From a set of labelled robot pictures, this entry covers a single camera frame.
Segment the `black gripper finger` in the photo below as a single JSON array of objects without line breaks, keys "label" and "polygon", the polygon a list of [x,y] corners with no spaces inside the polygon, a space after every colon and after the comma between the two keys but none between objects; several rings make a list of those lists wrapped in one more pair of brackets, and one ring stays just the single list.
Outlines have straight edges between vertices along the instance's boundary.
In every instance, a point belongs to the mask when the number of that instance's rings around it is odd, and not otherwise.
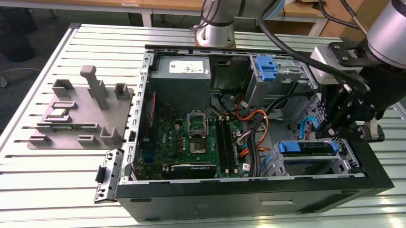
[{"label": "black gripper finger", "polygon": [[367,124],[358,125],[355,121],[343,120],[332,125],[335,137],[346,140],[370,139],[370,126]]},{"label": "black gripper finger", "polygon": [[316,139],[335,137],[332,125],[350,120],[357,88],[348,84],[323,85],[320,104],[324,109],[323,120],[316,127]]}]

